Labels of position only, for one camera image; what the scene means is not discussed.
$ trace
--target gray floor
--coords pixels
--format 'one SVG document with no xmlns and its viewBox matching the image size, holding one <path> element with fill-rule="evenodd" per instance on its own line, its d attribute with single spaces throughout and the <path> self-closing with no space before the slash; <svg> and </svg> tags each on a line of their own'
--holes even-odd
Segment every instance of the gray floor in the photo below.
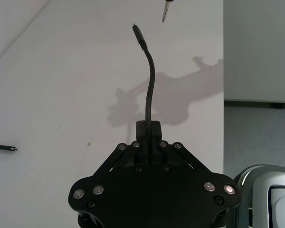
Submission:
<svg viewBox="0 0 285 228">
<path fill-rule="evenodd" d="M 285 166 L 285 109 L 224 108 L 224 173 L 254 164 Z"/>
</svg>

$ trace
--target cable connector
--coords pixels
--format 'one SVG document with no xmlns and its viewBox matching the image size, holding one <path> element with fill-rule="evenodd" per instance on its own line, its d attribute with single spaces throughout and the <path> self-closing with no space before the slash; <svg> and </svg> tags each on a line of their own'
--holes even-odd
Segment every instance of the cable connector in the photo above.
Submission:
<svg viewBox="0 0 285 228">
<path fill-rule="evenodd" d="M 4 146 L 4 145 L 0 145 L 0 150 L 4 150 L 4 151 L 16 151 L 17 148 L 14 146 Z"/>
<path fill-rule="evenodd" d="M 142 50 L 146 50 L 148 47 L 147 47 L 147 44 L 146 44 L 146 41 L 144 40 L 143 38 L 143 35 L 142 35 L 142 32 L 141 30 L 139 29 L 139 27 L 135 24 L 133 24 L 133 32 L 136 36 L 136 39 L 138 41 L 138 43 L 140 44 L 140 46 L 142 47 Z"/>
</svg>

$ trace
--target black mount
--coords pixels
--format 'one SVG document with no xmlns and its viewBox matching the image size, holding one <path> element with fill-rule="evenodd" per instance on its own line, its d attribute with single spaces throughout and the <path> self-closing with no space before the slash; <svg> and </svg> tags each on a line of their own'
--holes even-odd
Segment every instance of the black mount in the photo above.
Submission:
<svg viewBox="0 0 285 228">
<path fill-rule="evenodd" d="M 181 143 L 162 141 L 161 124 L 151 123 L 148 149 L 145 121 L 136 139 L 119 144 L 91 177 L 77 181 L 68 202 L 81 228 L 218 228 L 240 202 L 237 184 L 212 173 Z M 215 186 L 206 190 L 205 183 Z M 235 189 L 228 194 L 225 186 Z"/>
</svg>

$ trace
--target black cable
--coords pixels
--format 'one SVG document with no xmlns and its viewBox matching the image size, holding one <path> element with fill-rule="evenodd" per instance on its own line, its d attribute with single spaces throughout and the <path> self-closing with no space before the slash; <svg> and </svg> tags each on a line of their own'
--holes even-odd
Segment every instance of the black cable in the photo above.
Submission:
<svg viewBox="0 0 285 228">
<path fill-rule="evenodd" d="M 152 59 L 152 56 L 150 52 L 148 51 L 147 44 L 143 38 L 142 32 L 138 28 L 137 25 L 133 24 L 132 27 L 134 34 L 137 38 L 138 43 L 140 44 L 142 50 L 144 51 L 150 67 L 150 80 L 149 80 L 149 86 L 147 91 L 147 97 L 146 97 L 146 131 L 147 131 L 147 140 L 148 140 L 148 147 L 151 149 L 151 109 L 152 109 L 152 96 L 153 96 L 153 90 L 154 90 L 154 84 L 155 84 L 155 66 Z"/>
</svg>

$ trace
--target screw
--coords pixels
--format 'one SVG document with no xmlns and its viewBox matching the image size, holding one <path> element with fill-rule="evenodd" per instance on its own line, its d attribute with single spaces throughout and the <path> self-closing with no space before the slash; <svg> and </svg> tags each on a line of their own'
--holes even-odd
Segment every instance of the screw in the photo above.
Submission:
<svg viewBox="0 0 285 228">
<path fill-rule="evenodd" d="M 163 170 L 165 170 L 165 171 L 169 171 L 169 169 L 170 169 L 169 165 L 164 165 L 162 168 L 163 168 Z"/>
<path fill-rule="evenodd" d="M 119 144 L 118 149 L 119 150 L 124 150 L 125 149 L 125 145 L 123 143 Z"/>
<path fill-rule="evenodd" d="M 136 171 L 138 171 L 138 172 L 140 172 L 140 171 L 142 171 L 143 170 L 143 168 L 141 167 L 141 166 L 136 166 Z"/>
<path fill-rule="evenodd" d="M 96 206 L 96 202 L 94 200 L 90 200 L 88 203 L 87 203 L 87 207 L 88 208 L 94 208 Z"/>
<path fill-rule="evenodd" d="M 161 143 L 160 143 L 160 146 L 161 146 L 161 147 L 165 147 L 166 145 L 167 145 L 167 143 L 166 143 L 166 142 L 161 141 Z"/>
<path fill-rule="evenodd" d="M 82 189 L 77 189 L 77 190 L 74 191 L 73 197 L 75 199 L 80 199 L 81 197 L 84 196 L 84 194 L 85 194 L 85 191 L 83 191 Z"/>
<path fill-rule="evenodd" d="M 134 146 L 134 147 L 139 147 L 139 142 L 134 142 L 134 143 L 133 143 L 133 146 Z"/>
<path fill-rule="evenodd" d="M 230 185 L 225 185 L 224 190 L 225 190 L 225 192 L 227 192 L 230 195 L 233 195 L 236 193 L 236 190 Z"/>
<path fill-rule="evenodd" d="M 215 191 L 215 185 L 212 184 L 211 182 L 206 182 L 204 184 L 204 187 L 207 191 Z"/>
<path fill-rule="evenodd" d="M 214 202 L 218 205 L 223 205 L 224 204 L 224 200 L 223 198 L 221 198 L 220 196 L 216 196 L 214 197 Z"/>
<path fill-rule="evenodd" d="M 100 195 L 101 193 L 103 193 L 103 191 L 104 191 L 104 188 L 101 185 L 97 185 L 93 188 L 93 193 L 95 195 Z"/>
<path fill-rule="evenodd" d="M 176 143 L 176 144 L 174 144 L 174 147 L 175 147 L 176 149 L 179 149 L 179 148 L 181 147 L 181 145 L 178 144 L 178 143 Z"/>
</svg>

